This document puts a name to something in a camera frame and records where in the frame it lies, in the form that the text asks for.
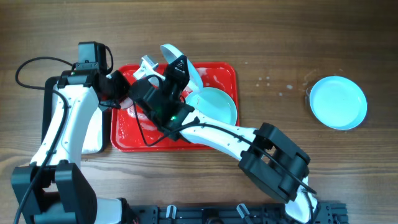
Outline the white plate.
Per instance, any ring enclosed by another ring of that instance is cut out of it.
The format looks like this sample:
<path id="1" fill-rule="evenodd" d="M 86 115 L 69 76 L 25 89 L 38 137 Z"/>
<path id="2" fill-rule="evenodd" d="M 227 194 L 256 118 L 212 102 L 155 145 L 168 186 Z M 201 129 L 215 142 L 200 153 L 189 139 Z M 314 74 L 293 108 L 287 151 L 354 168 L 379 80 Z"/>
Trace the white plate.
<path id="1" fill-rule="evenodd" d="M 163 44 L 160 46 L 160 51 L 167 63 L 171 64 L 174 61 L 182 63 L 182 72 L 189 76 L 187 87 L 193 92 L 201 92 L 203 89 L 203 81 L 196 68 L 186 55 L 172 44 Z"/>
<path id="2" fill-rule="evenodd" d="M 230 125 L 235 125 L 238 121 L 238 110 L 232 97 L 217 88 L 205 87 L 200 92 L 192 92 L 185 101 L 217 121 Z"/>
<path id="3" fill-rule="evenodd" d="M 368 102 L 362 89 L 350 79 L 329 76 L 308 89 L 308 101 L 319 122 L 336 130 L 359 126 L 368 112 Z"/>

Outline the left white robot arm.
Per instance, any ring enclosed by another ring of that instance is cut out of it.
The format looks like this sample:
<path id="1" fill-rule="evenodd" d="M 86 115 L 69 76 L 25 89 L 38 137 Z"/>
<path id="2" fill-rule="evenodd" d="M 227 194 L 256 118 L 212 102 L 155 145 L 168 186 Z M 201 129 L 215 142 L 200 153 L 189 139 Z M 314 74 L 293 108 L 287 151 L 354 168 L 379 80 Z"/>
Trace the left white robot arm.
<path id="1" fill-rule="evenodd" d="M 60 98 L 49 129 L 30 165 L 16 167 L 11 184 L 19 202 L 14 222 L 136 223 L 124 198 L 96 196 L 80 170 L 81 151 L 100 100 L 126 97 L 128 81 L 119 72 L 64 71 L 54 91 Z"/>

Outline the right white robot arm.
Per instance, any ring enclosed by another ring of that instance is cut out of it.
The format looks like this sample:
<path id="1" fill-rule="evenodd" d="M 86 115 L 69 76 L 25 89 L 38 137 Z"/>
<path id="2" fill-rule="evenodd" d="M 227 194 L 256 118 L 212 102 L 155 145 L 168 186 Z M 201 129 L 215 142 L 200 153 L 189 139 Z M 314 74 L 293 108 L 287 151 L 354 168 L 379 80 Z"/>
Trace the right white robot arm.
<path id="1" fill-rule="evenodd" d="M 316 192 L 308 186 L 310 157 L 269 123 L 259 129 L 217 121 L 181 99 L 188 85 L 190 62 L 181 55 L 163 75 L 148 55 L 141 58 L 129 90 L 134 106 L 164 138 L 212 147 L 238 160 L 239 168 L 264 193 L 285 203 L 286 214 L 299 223 L 313 223 Z"/>

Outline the pink green sponge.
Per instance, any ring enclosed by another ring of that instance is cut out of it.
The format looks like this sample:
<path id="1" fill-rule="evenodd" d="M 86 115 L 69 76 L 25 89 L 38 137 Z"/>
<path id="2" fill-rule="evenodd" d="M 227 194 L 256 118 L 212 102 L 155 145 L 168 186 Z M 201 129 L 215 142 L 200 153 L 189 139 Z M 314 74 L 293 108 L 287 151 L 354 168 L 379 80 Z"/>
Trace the pink green sponge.
<path id="1" fill-rule="evenodd" d="M 129 97 L 126 97 L 124 100 L 119 102 L 120 108 L 122 110 L 126 110 L 130 108 L 134 104 L 134 101 L 130 99 Z"/>

